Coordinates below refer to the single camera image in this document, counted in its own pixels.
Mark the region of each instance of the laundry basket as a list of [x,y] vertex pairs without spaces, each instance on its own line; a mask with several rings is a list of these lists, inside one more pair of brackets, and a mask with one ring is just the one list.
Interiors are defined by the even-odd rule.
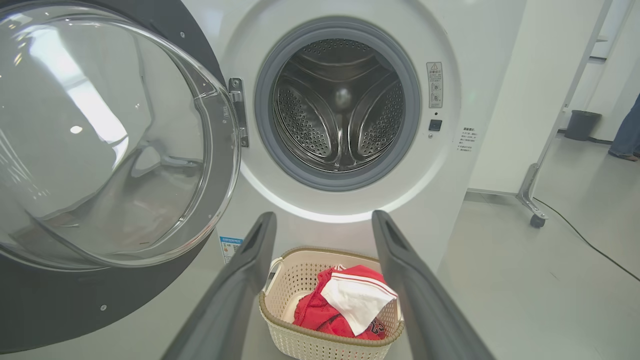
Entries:
[[273,280],[260,292],[260,313],[269,325],[276,347],[300,360],[382,360],[400,337],[404,321],[397,300],[378,314],[386,328],[384,340],[361,340],[325,334],[293,325],[298,301],[317,285],[317,275],[334,266],[365,265],[381,272],[377,259],[339,250],[298,248],[286,252],[271,264]]

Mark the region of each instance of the person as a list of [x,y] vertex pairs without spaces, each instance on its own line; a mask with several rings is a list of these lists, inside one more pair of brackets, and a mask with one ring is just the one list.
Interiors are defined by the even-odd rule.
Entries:
[[640,95],[620,124],[609,154],[630,161],[640,160]]

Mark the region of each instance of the caster wheel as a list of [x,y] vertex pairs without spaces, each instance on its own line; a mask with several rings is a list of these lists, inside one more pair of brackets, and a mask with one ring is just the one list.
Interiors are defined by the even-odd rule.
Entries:
[[531,224],[531,226],[535,227],[536,229],[539,229],[545,225],[545,221],[546,221],[545,219],[539,218],[536,215],[533,215],[529,223]]

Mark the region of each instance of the warning label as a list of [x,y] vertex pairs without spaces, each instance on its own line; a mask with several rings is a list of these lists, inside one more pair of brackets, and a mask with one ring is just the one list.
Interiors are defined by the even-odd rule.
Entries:
[[231,261],[231,258],[234,256],[240,245],[242,245],[242,241],[242,239],[220,236],[220,246],[222,247],[222,256],[225,257],[225,264],[228,264],[229,261]]
[[474,127],[463,127],[458,139],[457,151],[472,152],[476,144],[478,133]]
[[427,63],[429,72],[429,107],[442,107],[442,63]]

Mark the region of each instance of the white cloth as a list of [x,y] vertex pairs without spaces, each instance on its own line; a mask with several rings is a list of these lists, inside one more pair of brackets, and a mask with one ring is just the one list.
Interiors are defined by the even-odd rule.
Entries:
[[397,294],[377,279],[342,272],[333,272],[320,294],[344,316],[355,336],[363,333],[391,300],[397,299]]

